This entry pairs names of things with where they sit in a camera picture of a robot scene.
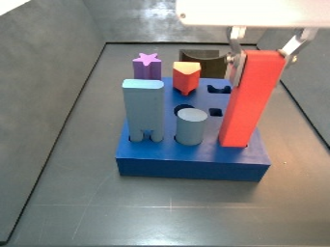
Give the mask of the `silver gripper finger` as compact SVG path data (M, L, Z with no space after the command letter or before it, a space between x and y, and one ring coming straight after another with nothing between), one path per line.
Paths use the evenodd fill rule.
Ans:
M295 30L294 36L278 51L287 62L296 61L296 56L302 49L312 41L316 31L318 29L312 27L306 27Z
M239 40L244 36L245 28L240 26L232 26L227 31L227 40L231 47L231 51L225 55L225 76L233 87L237 86L244 66L245 53L240 47Z

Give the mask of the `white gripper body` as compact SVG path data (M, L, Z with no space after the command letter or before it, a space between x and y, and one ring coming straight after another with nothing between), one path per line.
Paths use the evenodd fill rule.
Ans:
M330 28L330 0L176 0L185 25Z

